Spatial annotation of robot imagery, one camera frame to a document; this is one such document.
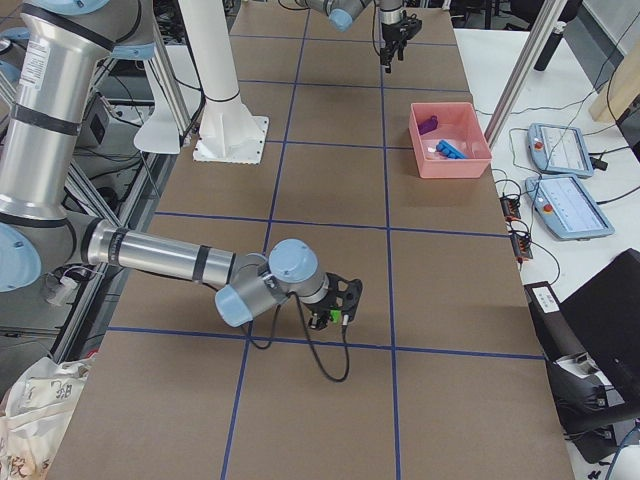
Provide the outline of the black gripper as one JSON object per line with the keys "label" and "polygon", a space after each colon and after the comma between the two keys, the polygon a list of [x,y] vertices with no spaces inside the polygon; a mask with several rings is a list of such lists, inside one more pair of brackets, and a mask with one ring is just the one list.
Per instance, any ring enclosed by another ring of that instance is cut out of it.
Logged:
{"label": "black gripper", "polygon": [[330,310],[342,312],[342,322],[339,324],[345,330],[355,319],[360,297],[363,292],[363,282],[360,279],[347,280],[337,274],[326,274],[328,285],[324,297],[315,303],[307,305],[311,312],[308,326],[312,330],[323,330],[329,323]]}
{"label": "black gripper", "polygon": [[404,49],[422,29],[422,20],[405,10],[381,10],[382,37],[385,46],[380,49],[380,65],[390,66],[397,47],[397,59],[404,60]]}

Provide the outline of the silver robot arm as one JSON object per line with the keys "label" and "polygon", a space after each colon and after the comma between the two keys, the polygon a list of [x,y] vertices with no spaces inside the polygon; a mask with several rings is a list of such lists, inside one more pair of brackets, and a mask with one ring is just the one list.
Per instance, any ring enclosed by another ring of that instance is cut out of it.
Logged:
{"label": "silver robot arm", "polygon": [[305,329],[347,327],[363,285],[325,271],[303,241],[239,255],[128,229],[72,161],[95,69],[142,60],[159,73],[178,131],[191,122],[149,1],[26,1],[29,31],[1,154],[1,288],[56,268],[112,265],[213,288],[233,327],[295,300]]}
{"label": "silver robot arm", "polygon": [[[324,14],[335,29],[345,32],[373,1],[364,0],[310,0],[296,1],[301,8],[307,8]],[[400,0],[382,0],[374,6],[379,16],[383,47],[374,47],[379,56],[380,65],[386,73],[392,71],[395,58],[404,60],[404,50],[408,42],[422,30],[422,20],[415,14],[409,15],[405,3]]]}

